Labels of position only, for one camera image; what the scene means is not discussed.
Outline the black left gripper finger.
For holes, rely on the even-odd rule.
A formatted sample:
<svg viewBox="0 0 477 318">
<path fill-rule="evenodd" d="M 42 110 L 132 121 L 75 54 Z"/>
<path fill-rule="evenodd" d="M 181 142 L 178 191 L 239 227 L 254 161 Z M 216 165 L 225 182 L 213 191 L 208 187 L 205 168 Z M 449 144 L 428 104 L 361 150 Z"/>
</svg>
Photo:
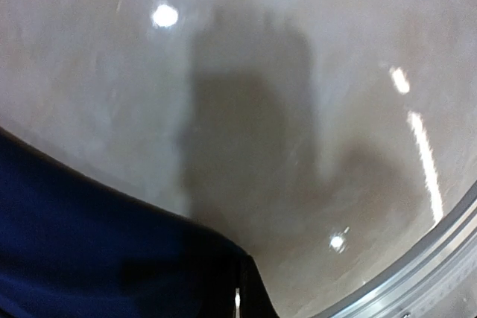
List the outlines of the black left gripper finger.
<svg viewBox="0 0 477 318">
<path fill-rule="evenodd" d="M 239 263 L 238 288 L 242 318 L 278 318 L 268 292 L 259 274 L 258 267 L 250 255 Z"/>
</svg>

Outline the navy blue Mickey t-shirt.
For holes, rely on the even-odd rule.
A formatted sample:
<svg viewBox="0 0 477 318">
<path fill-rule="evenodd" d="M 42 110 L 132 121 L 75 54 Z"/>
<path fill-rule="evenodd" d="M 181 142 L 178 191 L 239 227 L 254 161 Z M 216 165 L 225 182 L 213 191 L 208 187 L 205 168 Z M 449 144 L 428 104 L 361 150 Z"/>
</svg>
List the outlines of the navy blue Mickey t-shirt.
<svg viewBox="0 0 477 318">
<path fill-rule="evenodd" d="M 231 317 L 246 255 L 1 135 L 1 312 L 9 317 Z"/>
</svg>

